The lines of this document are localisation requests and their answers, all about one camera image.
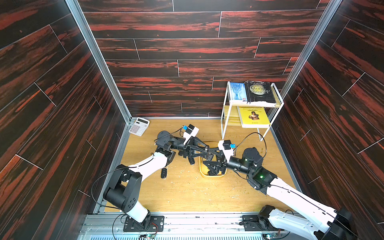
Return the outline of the black car key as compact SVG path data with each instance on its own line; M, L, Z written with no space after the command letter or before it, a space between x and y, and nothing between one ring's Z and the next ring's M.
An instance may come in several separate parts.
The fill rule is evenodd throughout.
M194 165L195 164L195 160L193 158L188 158L188 160L189 160L190 165Z
M168 174L168 169L167 168L162 168L161 178L162 179L166 179L167 178L167 174Z

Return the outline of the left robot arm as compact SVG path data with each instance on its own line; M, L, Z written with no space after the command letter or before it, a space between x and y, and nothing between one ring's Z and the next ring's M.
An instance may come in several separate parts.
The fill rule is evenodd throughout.
M204 144L190 130L186 130L181 138L162 131L158 134L155 145L157 149L147 159L128 167L117 166L103 193L106 201L144 228L150 223L151 212L139 202L142 182L156 171L167 167L173 161L176 151L187 158L190 164L194 163L195 157L209 158L218 151L217 148L211 149Z

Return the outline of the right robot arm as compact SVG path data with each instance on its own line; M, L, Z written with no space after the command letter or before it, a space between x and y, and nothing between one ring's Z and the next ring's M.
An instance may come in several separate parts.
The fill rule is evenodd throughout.
M356 240L352 214L346 209L335 210L297 191L274 173L262 166L263 157L256 148L247 148L242 158L234 156L233 148L206 147L207 158L217 156L216 161L204 161L212 172L232 170L246 175L249 185L284 203L297 215L290 215L273 206L264 206L259 218L265 219L274 228L289 231L307 240Z

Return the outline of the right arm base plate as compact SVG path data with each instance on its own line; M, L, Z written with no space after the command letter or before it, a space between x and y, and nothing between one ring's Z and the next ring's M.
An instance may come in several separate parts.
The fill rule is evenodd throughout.
M245 231L272 231L278 232L279 229L272 226L269 220L265 217L259 217L258 215L243 215L242 220L239 222L240 226L243 226Z

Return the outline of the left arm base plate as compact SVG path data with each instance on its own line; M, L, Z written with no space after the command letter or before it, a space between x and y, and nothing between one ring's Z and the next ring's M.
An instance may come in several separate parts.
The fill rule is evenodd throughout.
M163 232L164 230L164 216L149 216L143 222L139 223L131 217L127 217L124 223L123 232L125 233L138 233L138 232Z

